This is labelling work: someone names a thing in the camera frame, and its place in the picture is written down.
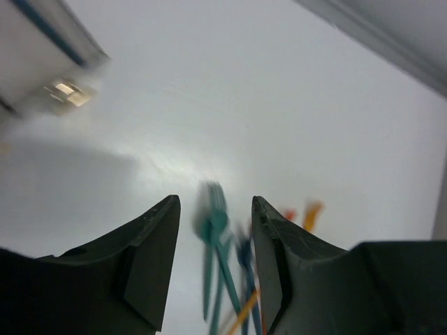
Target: white table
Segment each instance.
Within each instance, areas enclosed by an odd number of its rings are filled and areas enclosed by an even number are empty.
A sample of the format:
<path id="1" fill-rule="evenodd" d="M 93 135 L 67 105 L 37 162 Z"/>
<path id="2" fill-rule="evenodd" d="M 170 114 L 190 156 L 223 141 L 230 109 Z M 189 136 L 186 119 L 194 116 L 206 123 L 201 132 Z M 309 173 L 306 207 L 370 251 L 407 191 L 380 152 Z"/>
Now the white table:
<path id="1" fill-rule="evenodd" d="M 316 234 L 344 248 L 430 238 L 447 103 L 408 75 L 289 0 L 68 4 L 112 61 L 89 104 L 2 133 L 2 246 L 59 255 L 178 194 L 163 334 L 206 334 L 204 181 L 233 229 L 262 195 L 301 214 L 324 201 Z"/>

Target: gray object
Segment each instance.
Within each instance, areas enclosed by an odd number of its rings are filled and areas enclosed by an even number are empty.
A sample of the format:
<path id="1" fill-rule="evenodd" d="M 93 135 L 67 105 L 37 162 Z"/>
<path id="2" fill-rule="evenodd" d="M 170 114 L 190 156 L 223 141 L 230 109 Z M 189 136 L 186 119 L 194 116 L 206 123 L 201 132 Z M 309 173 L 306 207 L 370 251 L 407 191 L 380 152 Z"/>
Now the gray object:
<path id="1" fill-rule="evenodd" d="M 180 220 L 178 196 L 60 257 L 0 248 L 0 334 L 161 331 Z"/>
<path id="2" fill-rule="evenodd" d="M 59 0 L 0 1 L 0 50 L 3 107 L 14 107 L 57 78 L 106 58 Z"/>
<path id="3" fill-rule="evenodd" d="M 365 242 L 344 251 L 262 197 L 251 218 L 268 334 L 445 334 L 447 242 Z"/>
<path id="4" fill-rule="evenodd" d="M 445 1 L 296 1 L 447 96 Z"/>

